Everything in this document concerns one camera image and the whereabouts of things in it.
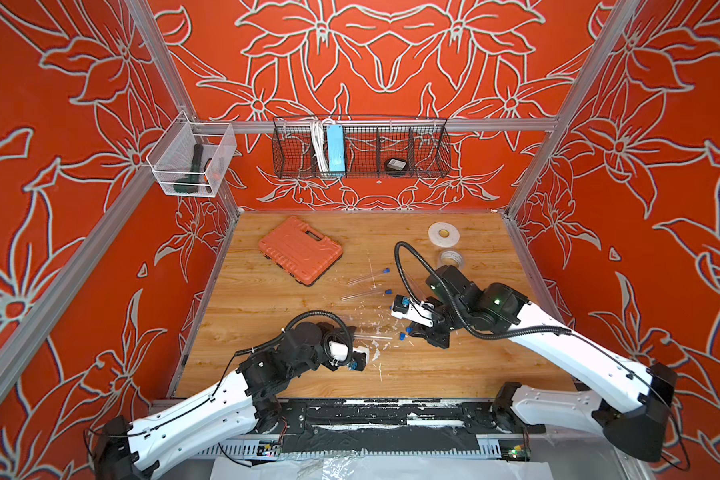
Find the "clear test tube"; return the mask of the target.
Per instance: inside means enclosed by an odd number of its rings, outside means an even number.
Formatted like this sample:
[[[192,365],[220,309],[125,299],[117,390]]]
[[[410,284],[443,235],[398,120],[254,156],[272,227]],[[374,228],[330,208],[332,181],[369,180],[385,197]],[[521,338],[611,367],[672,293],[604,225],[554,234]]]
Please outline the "clear test tube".
[[[349,302],[349,301],[368,298],[368,297],[389,296],[389,295],[384,294],[384,292],[386,290],[388,290],[388,289],[374,289],[374,290],[353,293],[353,294],[342,296],[340,300],[342,302]]]
[[[392,341],[394,340],[394,337],[390,336],[382,336],[382,335],[369,335],[369,334],[355,334],[354,335],[355,340],[367,340],[367,341]]]
[[[360,284],[360,283],[364,283],[364,282],[367,282],[367,281],[371,281],[372,283],[375,283],[375,282],[376,282],[378,279],[380,279],[383,275],[386,275],[386,274],[382,274],[382,270],[383,270],[383,269],[377,270],[377,271],[373,271],[373,272],[364,274],[364,275],[362,275],[362,276],[353,278],[353,279],[351,279],[351,280],[349,280],[349,281],[347,282],[347,285],[348,285],[348,286],[354,286],[354,285],[357,285],[357,284]]]

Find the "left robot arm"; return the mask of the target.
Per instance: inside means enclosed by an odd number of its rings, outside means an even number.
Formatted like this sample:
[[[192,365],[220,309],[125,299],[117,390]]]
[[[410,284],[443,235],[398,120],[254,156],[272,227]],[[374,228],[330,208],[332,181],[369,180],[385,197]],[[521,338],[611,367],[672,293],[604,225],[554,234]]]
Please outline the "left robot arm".
[[[238,367],[202,392],[147,417],[116,417],[94,432],[96,478],[158,479],[228,438],[277,426],[277,396],[293,379],[321,367],[365,369],[369,351],[354,340],[342,323],[290,323],[275,339],[239,353]]]

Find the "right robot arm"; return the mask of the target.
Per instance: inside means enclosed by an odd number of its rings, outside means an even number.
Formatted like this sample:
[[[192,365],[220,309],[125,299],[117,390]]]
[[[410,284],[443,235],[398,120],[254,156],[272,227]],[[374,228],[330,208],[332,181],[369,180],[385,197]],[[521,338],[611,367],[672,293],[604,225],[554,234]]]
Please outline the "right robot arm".
[[[561,426],[601,436],[627,455],[661,460],[673,415],[676,373],[612,352],[563,325],[527,296],[502,283],[480,289],[456,267],[426,280],[431,296],[396,296],[391,313],[409,321],[407,332],[446,349],[452,332],[481,340],[510,340],[544,357],[586,387],[582,393],[542,390],[507,382],[492,411],[501,429]]]

